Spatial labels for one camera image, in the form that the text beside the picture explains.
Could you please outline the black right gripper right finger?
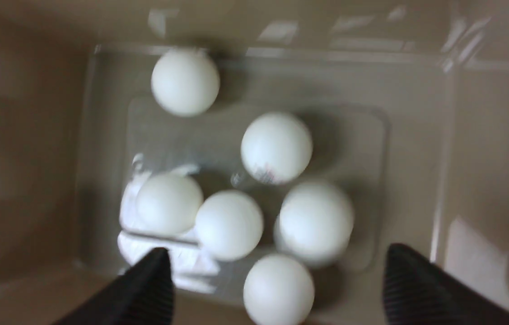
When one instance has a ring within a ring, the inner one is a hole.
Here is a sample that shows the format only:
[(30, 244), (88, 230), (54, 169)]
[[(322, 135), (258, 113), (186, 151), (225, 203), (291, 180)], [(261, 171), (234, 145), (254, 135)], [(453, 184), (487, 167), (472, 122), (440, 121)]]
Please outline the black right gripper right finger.
[(388, 325), (509, 325), (509, 311), (403, 243), (387, 249), (383, 309)]

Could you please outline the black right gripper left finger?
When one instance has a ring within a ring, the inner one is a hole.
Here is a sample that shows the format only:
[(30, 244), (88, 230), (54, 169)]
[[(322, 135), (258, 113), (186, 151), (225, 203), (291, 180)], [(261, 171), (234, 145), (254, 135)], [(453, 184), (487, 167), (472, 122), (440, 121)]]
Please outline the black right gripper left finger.
[(154, 248), (56, 325), (171, 325), (175, 288), (169, 251)]

